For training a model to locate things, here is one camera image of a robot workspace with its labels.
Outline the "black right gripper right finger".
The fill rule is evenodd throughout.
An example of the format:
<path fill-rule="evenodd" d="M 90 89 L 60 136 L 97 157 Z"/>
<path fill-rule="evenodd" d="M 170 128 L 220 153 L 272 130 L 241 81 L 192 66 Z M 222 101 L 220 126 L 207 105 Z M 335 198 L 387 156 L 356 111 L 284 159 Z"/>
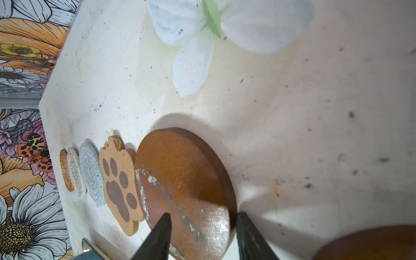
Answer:
<path fill-rule="evenodd" d="M 238 213 L 236 231 L 240 260 L 279 260 L 245 212 Z"/>

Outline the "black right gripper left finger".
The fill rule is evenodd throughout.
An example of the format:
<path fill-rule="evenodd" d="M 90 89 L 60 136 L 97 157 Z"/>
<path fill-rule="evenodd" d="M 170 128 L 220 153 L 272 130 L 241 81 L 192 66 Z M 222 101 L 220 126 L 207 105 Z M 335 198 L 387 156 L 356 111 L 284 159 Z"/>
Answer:
<path fill-rule="evenodd" d="M 167 260 L 171 233 L 171 215 L 164 213 L 131 260 Z"/>

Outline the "grey woven round coaster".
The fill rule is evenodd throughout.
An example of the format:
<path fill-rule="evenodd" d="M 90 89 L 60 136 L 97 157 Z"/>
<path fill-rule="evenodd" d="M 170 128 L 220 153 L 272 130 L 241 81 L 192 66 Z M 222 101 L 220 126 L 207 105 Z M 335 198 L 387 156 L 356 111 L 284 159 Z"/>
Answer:
<path fill-rule="evenodd" d="M 104 206 L 104 178 L 99 164 L 99 154 L 91 143 L 84 142 L 79 149 L 81 176 L 90 197 L 97 207 Z"/>

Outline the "cork paw print coaster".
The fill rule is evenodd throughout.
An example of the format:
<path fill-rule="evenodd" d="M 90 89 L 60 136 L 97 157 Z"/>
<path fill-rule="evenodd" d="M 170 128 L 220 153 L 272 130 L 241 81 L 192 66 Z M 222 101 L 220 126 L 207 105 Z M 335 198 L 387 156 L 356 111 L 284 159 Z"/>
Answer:
<path fill-rule="evenodd" d="M 133 236 L 145 219 L 135 184 L 134 157 L 135 152 L 125 148 L 117 135 L 109 136 L 108 144 L 99 151 L 106 203 L 128 236 Z"/>

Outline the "scratched brown round coaster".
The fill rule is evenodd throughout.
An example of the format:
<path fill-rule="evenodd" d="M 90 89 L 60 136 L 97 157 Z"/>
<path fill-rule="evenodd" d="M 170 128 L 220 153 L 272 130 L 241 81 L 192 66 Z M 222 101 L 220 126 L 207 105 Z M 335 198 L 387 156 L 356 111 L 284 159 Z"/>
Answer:
<path fill-rule="evenodd" d="M 150 228 L 171 217 L 170 253 L 178 260 L 220 260 L 236 225 L 230 177 L 199 136 L 171 127 L 149 133 L 135 157 L 140 206 Z"/>

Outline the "woven rattan round coaster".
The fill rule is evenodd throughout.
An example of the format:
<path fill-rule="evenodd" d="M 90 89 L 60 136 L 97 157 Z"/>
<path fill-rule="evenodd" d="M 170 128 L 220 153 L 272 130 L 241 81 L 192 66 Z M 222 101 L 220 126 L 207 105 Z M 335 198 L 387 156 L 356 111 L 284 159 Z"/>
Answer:
<path fill-rule="evenodd" d="M 73 186 L 70 174 L 69 174 L 67 154 L 68 153 L 65 149 L 62 149 L 60 151 L 60 166 L 61 166 L 61 171 L 62 171 L 63 180 L 65 182 L 65 186 L 69 192 L 73 192 L 74 186 Z"/>

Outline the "plain brown round coaster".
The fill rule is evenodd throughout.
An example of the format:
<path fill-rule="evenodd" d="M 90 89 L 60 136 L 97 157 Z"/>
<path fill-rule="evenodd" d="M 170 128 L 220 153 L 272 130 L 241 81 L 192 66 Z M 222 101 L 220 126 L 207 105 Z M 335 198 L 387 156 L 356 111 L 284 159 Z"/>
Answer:
<path fill-rule="evenodd" d="M 416 226 L 375 227 L 338 238 L 322 247 L 314 260 L 414 260 Z"/>

